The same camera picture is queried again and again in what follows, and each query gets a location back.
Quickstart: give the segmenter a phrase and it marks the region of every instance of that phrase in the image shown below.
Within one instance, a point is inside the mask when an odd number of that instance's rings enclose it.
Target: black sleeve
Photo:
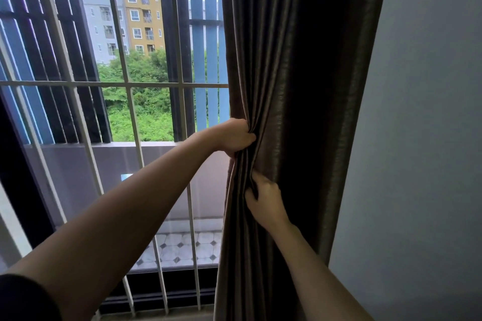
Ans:
[[[0,275],[0,320],[61,321],[59,309],[44,288],[14,274]]]

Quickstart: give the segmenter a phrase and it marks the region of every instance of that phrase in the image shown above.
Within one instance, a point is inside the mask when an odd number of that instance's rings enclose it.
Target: brown curtain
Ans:
[[[302,319],[289,270],[244,203],[253,167],[325,263],[382,0],[223,0],[232,117],[258,140],[231,163],[214,319]]]

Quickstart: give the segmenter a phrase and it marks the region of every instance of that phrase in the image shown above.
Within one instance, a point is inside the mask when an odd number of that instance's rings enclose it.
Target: orange building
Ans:
[[[124,0],[124,5],[131,49],[146,54],[164,48],[160,0]]]

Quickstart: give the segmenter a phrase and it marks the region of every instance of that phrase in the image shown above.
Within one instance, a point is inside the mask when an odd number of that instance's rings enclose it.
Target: curtain fold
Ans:
[[[214,319],[302,319],[289,270],[244,203],[254,167],[328,263],[382,0],[223,0],[230,165]]]

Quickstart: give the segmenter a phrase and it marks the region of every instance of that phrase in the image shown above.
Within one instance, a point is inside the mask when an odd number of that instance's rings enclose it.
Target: tiled floor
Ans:
[[[185,267],[193,266],[191,235],[190,233],[157,234],[161,266]],[[196,259],[198,265],[218,264],[221,252],[221,232],[196,232]],[[132,270],[157,268],[156,258],[152,243],[141,255]]]

